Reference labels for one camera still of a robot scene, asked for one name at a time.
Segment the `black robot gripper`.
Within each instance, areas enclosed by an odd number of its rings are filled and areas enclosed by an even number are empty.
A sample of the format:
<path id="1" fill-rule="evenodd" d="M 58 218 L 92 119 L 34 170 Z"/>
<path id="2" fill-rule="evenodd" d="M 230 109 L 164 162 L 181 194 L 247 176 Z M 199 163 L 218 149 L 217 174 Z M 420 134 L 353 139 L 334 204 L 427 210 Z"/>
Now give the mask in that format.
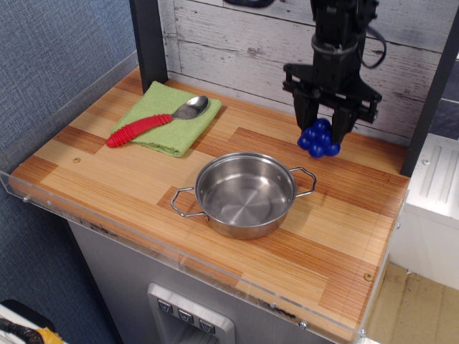
<path id="1" fill-rule="evenodd" d="M 333 114 L 332 143 L 341 144 L 357 120 L 373 123 L 382 96 L 361 79 L 360 69 L 355 52 L 341 56 L 316 52 L 312 64 L 285 64 L 283 89 L 293 96 L 298 127 L 311 127 L 318 109 L 324 107 Z"/>

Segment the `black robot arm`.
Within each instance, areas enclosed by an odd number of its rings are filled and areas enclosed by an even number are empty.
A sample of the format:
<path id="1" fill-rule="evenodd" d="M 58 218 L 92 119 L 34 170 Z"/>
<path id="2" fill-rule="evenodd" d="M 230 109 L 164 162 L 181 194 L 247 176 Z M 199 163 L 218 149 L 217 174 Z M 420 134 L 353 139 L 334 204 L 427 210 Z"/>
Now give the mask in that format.
<path id="1" fill-rule="evenodd" d="M 311 127 L 318 118 L 320 106 L 333 110 L 331 141 L 339 144 L 350 133 L 357 120 L 373 123 L 382 95 L 360 76 L 362 67 L 376 68 L 364 61 L 366 37 L 386 41 L 370 27 L 377 18 L 378 1 L 312 1 L 316 23 L 311 39 L 312 64 L 285 64 L 284 90 L 293 96 L 297 124 Z"/>

